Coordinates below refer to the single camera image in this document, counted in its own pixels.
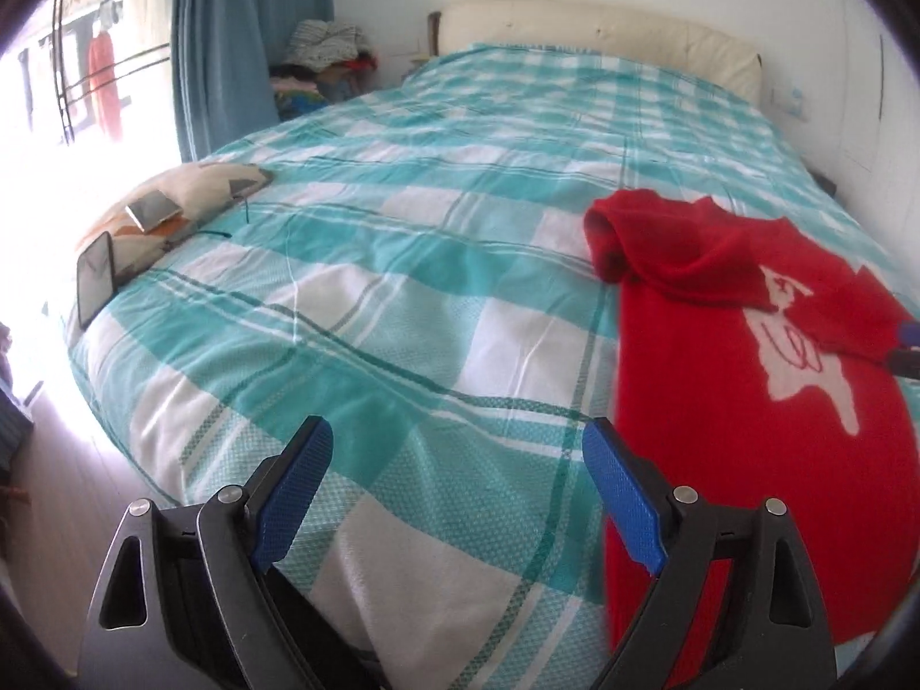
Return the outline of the red knit sweater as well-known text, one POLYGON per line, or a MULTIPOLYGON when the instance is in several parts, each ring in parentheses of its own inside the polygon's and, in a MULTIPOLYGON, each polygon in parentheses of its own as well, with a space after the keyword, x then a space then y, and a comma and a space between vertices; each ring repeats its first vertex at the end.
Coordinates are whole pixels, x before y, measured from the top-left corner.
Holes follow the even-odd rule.
MULTIPOLYGON (((831 687, 900 681, 917 657, 918 448, 887 354, 914 316, 784 218, 620 190, 583 228, 597 277, 619 292, 605 420, 672 486, 732 508, 781 500, 822 594, 831 687)), ((605 519, 616 648, 650 576, 605 519)), ((666 688, 691 688, 716 600, 703 596, 666 688)))

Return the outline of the pile of clothes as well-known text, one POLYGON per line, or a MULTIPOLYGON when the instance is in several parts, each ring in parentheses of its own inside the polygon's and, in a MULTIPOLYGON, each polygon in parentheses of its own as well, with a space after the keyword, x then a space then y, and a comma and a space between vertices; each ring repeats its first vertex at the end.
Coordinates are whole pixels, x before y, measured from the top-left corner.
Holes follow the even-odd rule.
POLYGON ((270 67, 274 106, 282 121, 358 97, 377 70, 377 55, 358 26, 306 19, 270 67))

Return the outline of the white wardrobe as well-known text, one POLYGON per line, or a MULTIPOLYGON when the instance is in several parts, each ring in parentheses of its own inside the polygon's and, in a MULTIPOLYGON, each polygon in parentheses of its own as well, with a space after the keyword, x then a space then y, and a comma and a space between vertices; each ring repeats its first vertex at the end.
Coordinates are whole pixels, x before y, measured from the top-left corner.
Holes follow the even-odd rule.
POLYGON ((918 78, 867 0, 842 0, 844 115, 837 193, 880 243, 918 251, 918 78))

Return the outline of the small silver device on pillow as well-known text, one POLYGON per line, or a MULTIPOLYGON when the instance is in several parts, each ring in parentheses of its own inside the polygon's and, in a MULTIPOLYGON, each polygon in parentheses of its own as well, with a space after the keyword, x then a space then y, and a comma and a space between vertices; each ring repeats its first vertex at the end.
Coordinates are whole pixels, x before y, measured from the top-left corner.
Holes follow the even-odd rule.
POLYGON ((125 212, 143 233, 150 233, 161 224, 179 217, 182 209, 162 191, 151 190, 128 202, 125 212))

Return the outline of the teal plaid bedspread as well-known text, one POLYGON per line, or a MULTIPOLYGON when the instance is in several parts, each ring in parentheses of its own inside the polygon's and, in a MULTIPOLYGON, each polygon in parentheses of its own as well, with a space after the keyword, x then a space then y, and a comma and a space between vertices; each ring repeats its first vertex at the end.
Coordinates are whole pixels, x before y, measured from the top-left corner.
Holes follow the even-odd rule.
POLYGON ((611 653, 582 438, 614 415, 619 292, 593 202, 784 218, 918 315, 758 109, 623 57, 479 45, 210 162, 273 181, 73 325, 76 381, 175 503, 328 420, 282 573, 396 688, 585 688, 611 653))

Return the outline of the patterned beige pillow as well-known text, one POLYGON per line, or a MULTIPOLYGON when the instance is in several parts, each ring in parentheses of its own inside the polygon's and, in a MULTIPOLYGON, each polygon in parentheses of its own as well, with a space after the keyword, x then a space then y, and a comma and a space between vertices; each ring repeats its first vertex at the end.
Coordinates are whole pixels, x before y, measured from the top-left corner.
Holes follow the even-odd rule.
POLYGON ((179 165, 143 182, 106 210, 79 242, 78 251, 107 233, 120 287, 271 181, 273 175, 257 165, 179 165))

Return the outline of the red garment hanging outside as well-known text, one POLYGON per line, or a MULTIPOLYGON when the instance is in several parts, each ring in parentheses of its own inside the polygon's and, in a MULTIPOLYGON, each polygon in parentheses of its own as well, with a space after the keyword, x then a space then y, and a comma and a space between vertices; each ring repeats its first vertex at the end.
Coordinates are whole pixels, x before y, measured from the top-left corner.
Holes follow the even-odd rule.
POLYGON ((95 120, 106 136, 112 140, 122 136, 120 97, 116 78, 116 60, 111 36, 105 30, 98 31, 89 42, 89 97, 94 105, 95 120))

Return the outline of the blue curtain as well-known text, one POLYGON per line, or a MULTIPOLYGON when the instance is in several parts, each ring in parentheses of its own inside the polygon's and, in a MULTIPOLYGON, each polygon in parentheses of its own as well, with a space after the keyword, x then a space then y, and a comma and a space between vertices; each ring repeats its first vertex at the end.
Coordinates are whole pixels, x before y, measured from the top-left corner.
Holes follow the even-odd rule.
POLYGON ((295 26, 334 0, 171 0, 170 63, 181 159, 201 160, 279 121, 270 68, 295 26))

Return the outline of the wall switch panel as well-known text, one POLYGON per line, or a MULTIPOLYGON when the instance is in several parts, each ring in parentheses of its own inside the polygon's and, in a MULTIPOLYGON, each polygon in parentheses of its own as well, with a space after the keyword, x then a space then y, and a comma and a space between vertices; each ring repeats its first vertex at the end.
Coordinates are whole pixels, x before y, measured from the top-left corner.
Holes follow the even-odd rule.
POLYGON ((772 86, 769 92, 769 103, 786 116, 797 118, 800 121, 806 118, 804 94, 798 87, 772 86))

